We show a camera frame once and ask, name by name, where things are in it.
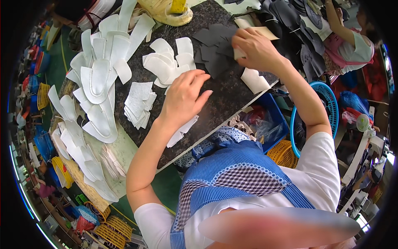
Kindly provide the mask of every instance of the orange basket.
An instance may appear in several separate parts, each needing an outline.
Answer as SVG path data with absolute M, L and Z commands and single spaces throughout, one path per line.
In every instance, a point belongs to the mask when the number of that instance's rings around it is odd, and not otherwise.
M 294 169 L 297 166 L 299 159 L 293 152 L 292 143 L 288 140 L 281 140 L 273 148 L 267 152 L 269 156 L 277 165 Z

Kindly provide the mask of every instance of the hand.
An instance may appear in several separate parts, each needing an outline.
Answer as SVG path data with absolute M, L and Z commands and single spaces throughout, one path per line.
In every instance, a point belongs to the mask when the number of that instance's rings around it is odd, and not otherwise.
M 199 96 L 203 83 L 210 78 L 203 70 L 190 70 L 176 78 L 167 91 L 159 119 L 170 129 L 178 130 L 196 114 L 213 93 L 206 90 Z
M 339 18 L 340 24 L 343 25 L 343 11 L 341 8 L 335 8 L 337 17 Z
M 246 54 L 245 59 L 236 60 L 239 65 L 276 76 L 283 72 L 284 64 L 289 61 L 276 50 L 267 37 L 251 28 L 238 29 L 232 37 L 232 47 Z

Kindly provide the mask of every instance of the woman in pink apron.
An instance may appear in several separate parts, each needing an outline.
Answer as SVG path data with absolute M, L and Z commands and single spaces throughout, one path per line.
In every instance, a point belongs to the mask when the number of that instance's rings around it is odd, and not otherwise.
M 375 45 L 378 45 L 380 38 L 363 9 L 360 7 L 357 12 L 357 20 L 362 27 L 358 30 L 344 27 L 342 11 L 340 8 L 335 9 L 331 0 L 326 0 L 325 6 L 330 29 L 333 31 L 324 41 L 325 73 L 343 75 L 373 63 Z

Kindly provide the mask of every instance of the woman's right hand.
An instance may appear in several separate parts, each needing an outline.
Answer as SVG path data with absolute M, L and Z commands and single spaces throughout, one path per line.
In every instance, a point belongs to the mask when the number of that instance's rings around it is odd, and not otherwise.
M 289 62 L 267 37 L 251 28 L 238 29 L 232 37 L 232 47 L 242 50 L 246 55 L 245 59 L 236 60 L 239 65 L 276 76 L 283 72 L 284 65 Z

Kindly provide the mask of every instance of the pink apron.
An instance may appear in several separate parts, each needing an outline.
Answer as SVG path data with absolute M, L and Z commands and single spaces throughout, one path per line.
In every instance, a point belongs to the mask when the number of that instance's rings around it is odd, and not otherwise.
M 351 30 L 354 32 L 357 32 L 357 33 L 360 32 L 359 30 L 357 30 L 355 28 L 351 28 Z M 343 38 L 336 35 L 335 33 L 330 34 L 329 37 L 324 41 L 325 52 L 328 54 L 330 59 L 334 63 L 336 63 L 339 67 L 344 68 L 347 65 L 362 65 L 362 64 L 373 63 L 373 55 L 375 53 L 375 47 L 372 42 L 370 42 L 371 48 L 372 48 L 372 56 L 371 56 L 371 60 L 367 63 L 344 60 L 344 58 L 341 55 L 339 55 L 339 53 L 338 53 L 338 48 L 343 42 L 344 42 Z

